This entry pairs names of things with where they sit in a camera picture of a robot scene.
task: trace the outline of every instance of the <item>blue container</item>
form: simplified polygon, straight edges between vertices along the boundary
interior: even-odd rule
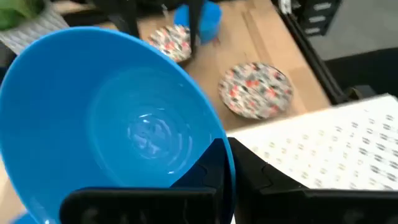
[[[7,172],[38,223],[83,187],[170,187],[214,138],[217,115],[175,62],[130,35],[79,27],[15,59],[0,90]]]
[[[201,44],[208,43],[218,35],[222,11],[219,5],[207,1],[203,5],[199,22],[199,37]],[[188,6],[182,5],[174,15],[174,24],[189,27]]]

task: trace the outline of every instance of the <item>table surface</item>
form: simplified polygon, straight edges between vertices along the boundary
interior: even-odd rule
[[[238,0],[221,2],[220,6],[223,19],[218,40],[201,46],[196,58],[185,70],[208,95],[225,130],[271,122],[330,106],[326,94],[271,1]],[[68,1],[59,2],[55,7],[61,12],[81,8],[80,5]],[[153,31],[171,23],[172,21],[166,21],[164,17],[150,17],[139,21],[142,39],[146,40]],[[112,23],[99,26],[115,29]],[[294,97],[288,111],[271,120],[256,121],[237,116],[227,109],[218,96],[218,81],[227,69],[245,62],[268,63],[290,79]],[[0,223],[7,223],[23,211],[23,205],[4,168],[0,166]]]

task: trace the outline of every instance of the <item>blue bowl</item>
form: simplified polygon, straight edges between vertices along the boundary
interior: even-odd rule
[[[199,22],[199,37],[201,44],[206,44],[217,37],[222,11],[219,5],[207,1],[203,5]],[[174,24],[189,27],[188,6],[180,6],[174,15]]]
[[[83,187],[170,187],[214,138],[226,145],[234,192],[231,149],[203,92],[118,31],[47,35],[15,59],[0,90],[2,157],[38,223],[59,223],[62,200]]]

